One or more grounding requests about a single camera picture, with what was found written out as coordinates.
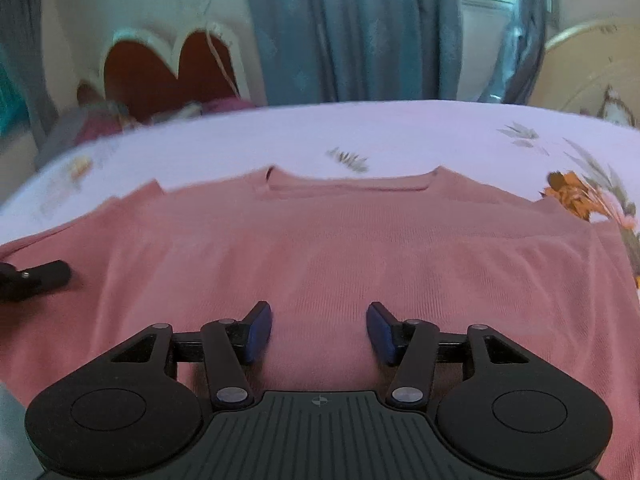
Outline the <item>pink knit sweater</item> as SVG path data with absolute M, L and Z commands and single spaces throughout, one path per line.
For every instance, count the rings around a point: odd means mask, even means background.
M 269 168 L 174 192 L 149 183 L 1 255 L 74 272 L 66 289 L 1 310 L 1 379 L 23 402 L 146 326 L 197 330 L 260 300 L 274 315 L 268 387 L 374 386 L 364 312 L 378 301 L 446 332 L 488 324 L 615 413 L 639 395 L 638 299 L 615 224 L 442 168 L 351 181 Z

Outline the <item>pile of clothes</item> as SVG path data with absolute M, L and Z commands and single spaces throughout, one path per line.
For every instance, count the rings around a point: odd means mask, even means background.
M 34 160 L 35 170 L 40 170 L 51 160 L 76 148 L 80 144 L 118 136 L 140 127 L 183 120 L 211 114 L 227 114 L 255 108 L 251 102 L 238 98 L 216 99 L 208 102 L 190 102 L 178 110 L 153 114 L 148 119 L 136 119 L 124 104 L 99 101 L 71 108 L 64 112 L 38 150 Z

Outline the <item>floral pink bed sheet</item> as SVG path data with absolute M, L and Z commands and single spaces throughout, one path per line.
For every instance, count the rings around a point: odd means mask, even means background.
M 115 136 L 78 148 L 76 156 L 96 161 L 80 193 L 52 217 L 27 213 L 61 187 L 70 168 L 64 157 L 2 216 L 1 249 L 149 183 L 174 192 L 269 168 L 314 181 L 410 178 L 442 168 L 530 202 L 550 198 L 591 224 L 611 222 L 623 245 L 623 229 L 634 220 L 616 188 L 639 189 L 635 131 L 533 108 L 466 103 L 246 112 Z

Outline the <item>blue-grey tied right curtain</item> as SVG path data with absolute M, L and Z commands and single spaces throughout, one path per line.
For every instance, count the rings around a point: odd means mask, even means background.
M 500 38 L 496 62 L 477 97 L 481 103 L 525 105 L 544 62 L 554 0 L 475 0 L 474 6 L 509 19 Z

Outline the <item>patterned cushion with brown trim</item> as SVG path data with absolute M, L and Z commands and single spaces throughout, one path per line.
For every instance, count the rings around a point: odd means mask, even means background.
M 614 125 L 634 128 L 636 120 L 634 113 L 625 104 L 620 94 L 612 87 L 608 86 L 604 92 L 604 98 L 597 118 L 610 122 Z

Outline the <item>cream round headboard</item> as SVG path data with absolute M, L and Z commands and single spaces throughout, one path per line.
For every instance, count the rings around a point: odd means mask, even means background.
M 546 43 L 528 104 L 597 118 L 612 86 L 639 127 L 639 24 L 623 18 L 585 22 Z

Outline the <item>blue-grey left curtain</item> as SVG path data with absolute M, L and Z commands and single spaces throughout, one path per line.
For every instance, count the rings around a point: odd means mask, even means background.
M 270 105 L 453 100 L 461 0 L 248 0 Z

